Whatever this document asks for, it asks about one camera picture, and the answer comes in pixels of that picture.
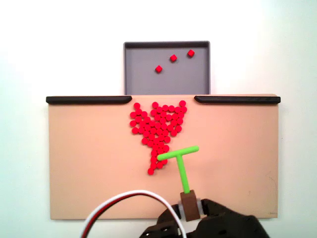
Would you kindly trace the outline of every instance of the red token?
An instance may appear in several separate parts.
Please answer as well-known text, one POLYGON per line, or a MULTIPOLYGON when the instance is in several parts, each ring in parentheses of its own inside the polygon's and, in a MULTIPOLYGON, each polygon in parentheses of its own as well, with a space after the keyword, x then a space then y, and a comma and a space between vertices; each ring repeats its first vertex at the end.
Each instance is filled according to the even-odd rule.
POLYGON ((165 136, 164 136, 164 135, 160 135, 160 136, 158 136, 158 140, 159 140, 159 141, 164 141, 164 138, 165 138, 165 136))
POLYGON ((135 113, 139 116, 139 115, 141 115, 142 110, 141 109, 137 109, 137 110, 135 110, 135 113))
POLYGON ((178 114, 177 114, 177 113, 174 113, 174 114, 172 115, 172 119, 173 119, 173 120, 177 120, 177 119, 178 119, 178 114))
POLYGON ((180 113, 178 114, 178 117, 179 117, 179 118, 183 118, 184 116, 185 116, 185 114, 182 113, 182 112, 180 112, 180 113))
POLYGON ((137 122, 135 120, 130 121, 130 126, 135 127, 137 122))
POLYGON ((142 144, 147 145, 147 144, 148 144, 148 141, 149 141, 149 140, 148 140, 147 138, 143 138, 143 139, 142 139, 142 144))
POLYGON ((139 103, 135 103, 133 106, 135 109, 139 109, 141 105, 139 103))
POLYGON ((164 153, 163 149, 162 149, 162 148, 159 148, 159 149, 158 149, 158 154, 160 155, 160 154, 163 154, 163 153, 164 153))
POLYGON ((168 152, 168 151, 169 151, 169 146, 168 146, 168 145, 164 145, 163 150, 164 150, 165 152, 168 152))
POLYGON ((180 125, 178 125, 178 126, 175 128, 175 130, 176 130, 177 132, 181 132, 182 127, 181 127, 180 125))
POLYGON ((142 121, 142 118, 141 118, 141 117, 136 117, 136 118, 135 118, 135 121, 136 121, 137 123, 140 123, 140 122, 142 121))
POLYGON ((176 131, 176 130, 172 130, 172 131, 170 132, 170 134, 171 134, 172 136, 177 136, 177 131, 176 131))
POLYGON ((156 155, 158 155, 158 152, 156 150, 152 150, 151 155, 156 156, 156 155))
POLYGON ((148 169, 148 174, 149 174, 149 175, 153 175, 153 174, 154 174, 154 170, 151 169, 151 168, 149 168, 149 169, 148 169))
POLYGON ((150 135, 150 133, 146 130, 146 131, 144 131, 144 133, 143 133, 143 136, 144 137, 149 137, 149 135, 150 135))
POLYGON ((159 148, 163 148, 163 147, 164 147, 164 142, 163 142, 163 141, 160 141, 160 142, 158 143, 158 146, 159 146, 159 148))
POLYGON ((158 161, 158 159, 155 156, 151 157, 151 163, 156 163, 158 161))
POLYGON ((130 113, 130 117, 131 117, 131 118, 135 118, 136 116, 137 116, 137 114, 136 114, 135 112, 131 112, 131 113, 130 113))
POLYGON ((183 124, 183 119, 182 118, 179 118, 179 119, 177 119, 177 124, 179 124, 179 125, 181 125, 181 124, 183 124))
POLYGON ((174 129, 173 125, 168 125, 167 130, 172 131, 174 129))
POLYGON ((138 132, 139 132, 138 128, 136 128, 136 127, 132 128, 132 133, 133 134, 137 134, 138 132))
POLYGON ((157 108, 157 113, 161 113, 163 111, 163 108, 162 107, 158 107, 157 108))
POLYGON ((140 128, 139 128, 139 133, 140 133, 140 134, 143 134, 144 131, 145 131, 145 130, 144 130, 144 127, 140 127, 140 128))
POLYGON ((146 111, 141 112, 141 116, 143 118, 146 118, 148 116, 148 113, 146 111))
POLYGON ((183 113, 185 113, 185 112, 187 112, 187 107, 182 107, 180 110, 181 110, 183 113))
POLYGON ((150 133, 151 134, 155 134, 156 132, 157 132, 156 128, 152 127, 151 130, 150 130, 150 133))
POLYGON ((175 108, 175 112, 176 112, 176 113, 179 113, 179 112, 180 112, 180 107, 176 107, 176 108, 175 108))
POLYGON ((144 118, 144 121, 145 121, 145 123, 149 123, 151 121, 151 118, 150 117, 146 117, 146 118, 144 118))
POLYGON ((159 104, 158 104, 157 102, 153 102, 153 103, 152 103, 152 107, 153 107, 153 108, 157 108, 158 106, 159 106, 159 104))
POLYGON ((168 136, 168 130, 164 130, 164 131, 163 131, 163 135, 164 135, 164 136, 168 136))
POLYGON ((157 163, 157 168, 158 168, 158 169, 163 168, 163 163, 162 163, 162 162, 158 162, 158 163, 157 163))
POLYGON ((163 107, 162 107, 162 109, 163 109, 163 111, 168 111, 168 105, 164 105, 163 107))
POLYGON ((145 127, 144 127, 144 130, 151 130, 150 125, 146 124, 145 127))
POLYGON ((155 123, 155 128, 156 129, 160 129, 160 123, 159 122, 155 123))
POLYGON ((148 141, 148 146, 149 146, 149 147, 153 147, 153 145, 154 145, 153 141, 149 140, 149 141, 148 141))
POLYGON ((158 146, 158 145, 153 145, 153 149, 154 149, 154 150, 158 150, 158 149, 159 149, 159 146, 158 146))
POLYGON ((159 121, 160 120, 160 115, 155 115, 154 120, 159 121))
POLYGON ((152 170, 155 170, 155 169, 157 168, 157 164, 156 164, 156 163, 151 163, 150 168, 151 168, 152 170))
POLYGON ((172 120, 172 121, 170 122, 170 124, 171 124, 172 126, 176 126, 176 125, 177 125, 177 120, 172 120))
POLYGON ((155 115, 157 114, 157 111, 156 111, 155 109, 153 109, 153 110, 151 110, 150 114, 151 114, 152 116, 155 116, 155 115))
POLYGON ((184 106, 186 105, 186 102, 185 102, 184 100, 182 100, 182 101, 179 102, 179 105, 180 105, 181 107, 184 107, 184 106))
POLYGON ((165 137, 164 141, 165 141, 166 143, 169 143, 169 142, 170 142, 170 137, 169 137, 169 136, 165 137))
POLYGON ((166 119, 167 121, 172 120, 172 115, 170 115, 170 114, 166 115, 165 119, 166 119))
POLYGON ((160 121, 160 123, 164 124, 166 122, 166 119, 165 118, 161 118, 159 121, 160 121))
POLYGON ((166 112, 164 112, 164 111, 161 112, 161 113, 160 113, 160 116, 161 116, 162 118, 166 117, 166 112))
POLYGON ((161 127, 162 130, 166 130, 167 129, 166 123, 162 123, 162 125, 160 127, 161 127))

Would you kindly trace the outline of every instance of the black edge strip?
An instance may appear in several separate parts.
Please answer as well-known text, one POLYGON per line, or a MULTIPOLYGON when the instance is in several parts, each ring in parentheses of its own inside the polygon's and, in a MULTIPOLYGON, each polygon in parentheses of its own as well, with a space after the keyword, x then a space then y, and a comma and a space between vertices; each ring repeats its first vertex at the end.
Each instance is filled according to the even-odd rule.
POLYGON ((195 96, 199 103, 206 104, 278 104, 280 97, 253 97, 253 96, 195 96))
POLYGON ((46 97, 48 104, 126 104, 131 96, 61 96, 46 97))

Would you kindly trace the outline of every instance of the cable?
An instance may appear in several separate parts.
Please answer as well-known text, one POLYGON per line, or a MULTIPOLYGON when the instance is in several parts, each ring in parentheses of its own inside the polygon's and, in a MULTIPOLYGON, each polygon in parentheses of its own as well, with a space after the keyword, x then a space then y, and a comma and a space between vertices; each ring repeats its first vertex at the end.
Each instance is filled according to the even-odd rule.
POLYGON ((91 227, 93 226, 93 224, 95 223, 95 221, 108 208, 110 208, 111 206, 113 206, 114 204, 116 204, 119 201, 122 201, 122 200, 124 200, 126 198, 129 198, 129 197, 137 196, 137 195, 143 195, 143 196, 152 197, 152 198, 156 199, 157 201, 161 202, 162 204, 164 204, 168 208, 168 210, 171 212, 171 214, 174 217, 175 221, 177 222, 178 227, 180 228, 180 231, 182 233, 182 237, 186 238, 185 229, 184 229, 182 223, 180 222, 177 214, 173 210, 172 206, 164 198, 162 198, 161 196, 157 195, 156 193, 153 193, 153 192, 150 192, 150 191, 146 191, 146 190, 133 190, 133 191, 124 192, 124 193, 121 193, 121 194, 119 194, 117 196, 114 196, 114 197, 108 199, 107 201, 103 202, 102 204, 100 204, 87 217, 87 219, 85 221, 84 229, 83 229, 80 237, 81 238, 87 238, 88 233, 89 233, 91 227))

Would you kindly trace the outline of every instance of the heart-shaped pile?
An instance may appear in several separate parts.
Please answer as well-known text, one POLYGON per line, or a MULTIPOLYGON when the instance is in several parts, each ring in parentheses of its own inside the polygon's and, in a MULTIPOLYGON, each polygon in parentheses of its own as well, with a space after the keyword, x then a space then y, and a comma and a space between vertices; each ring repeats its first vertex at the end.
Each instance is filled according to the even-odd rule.
POLYGON ((151 166, 148 174, 153 175, 155 169, 161 169, 167 164, 167 160, 158 161, 157 156, 169 151, 170 136, 177 136, 181 132, 185 113, 186 102, 180 101, 179 107, 163 105, 159 106, 157 102, 152 103, 153 110, 150 115, 141 110, 139 103, 134 104, 134 112, 130 113, 133 119, 130 121, 133 134, 142 134, 142 144, 152 148, 151 166))

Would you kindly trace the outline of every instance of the gray tray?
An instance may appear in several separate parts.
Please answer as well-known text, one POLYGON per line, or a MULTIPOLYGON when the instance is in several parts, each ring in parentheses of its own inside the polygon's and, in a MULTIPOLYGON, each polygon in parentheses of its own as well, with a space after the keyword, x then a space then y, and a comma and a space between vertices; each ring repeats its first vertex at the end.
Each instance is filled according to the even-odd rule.
POLYGON ((210 93, 210 43, 124 43, 126 95, 180 95, 210 93), (192 49, 192 58, 187 52, 192 49), (175 62, 169 58, 177 56, 175 62), (160 73, 155 68, 160 65, 160 73))

